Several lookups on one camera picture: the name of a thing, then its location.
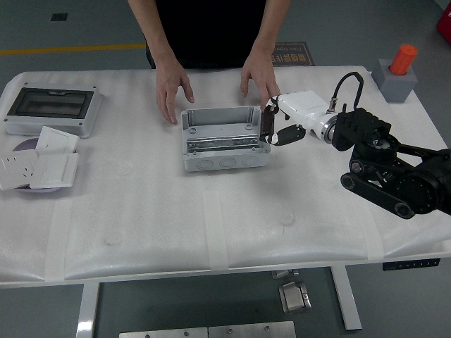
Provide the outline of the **person's right hand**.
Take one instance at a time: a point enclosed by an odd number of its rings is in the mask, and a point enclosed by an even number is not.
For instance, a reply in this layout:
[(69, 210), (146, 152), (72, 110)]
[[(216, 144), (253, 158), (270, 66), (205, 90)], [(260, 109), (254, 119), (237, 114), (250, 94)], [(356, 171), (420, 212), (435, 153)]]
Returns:
[(194, 103), (194, 92), (189, 77), (176, 59), (156, 63), (156, 102), (164, 119), (177, 125), (175, 96), (182, 87), (188, 102)]

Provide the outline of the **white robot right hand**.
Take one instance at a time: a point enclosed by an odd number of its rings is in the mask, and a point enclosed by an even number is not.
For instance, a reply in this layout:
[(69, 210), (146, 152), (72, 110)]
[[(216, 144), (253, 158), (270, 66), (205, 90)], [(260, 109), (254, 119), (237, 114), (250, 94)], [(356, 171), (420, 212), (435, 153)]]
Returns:
[[(262, 142), (284, 146), (304, 138), (308, 131), (327, 144), (332, 143), (337, 113), (328, 111), (329, 104), (313, 91), (282, 94), (269, 99), (261, 114), (260, 137)], [(285, 114), (293, 124), (274, 130), (275, 114)]]

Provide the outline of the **person's left hand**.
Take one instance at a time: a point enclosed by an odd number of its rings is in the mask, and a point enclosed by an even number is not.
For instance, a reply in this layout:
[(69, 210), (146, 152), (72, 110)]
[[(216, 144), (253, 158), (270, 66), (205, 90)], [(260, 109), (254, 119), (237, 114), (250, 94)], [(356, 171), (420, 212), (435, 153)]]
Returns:
[(270, 54), (251, 51), (247, 57), (241, 71), (240, 91), (243, 97), (248, 94), (250, 80), (258, 89), (262, 110), (265, 109), (270, 98), (280, 95)]

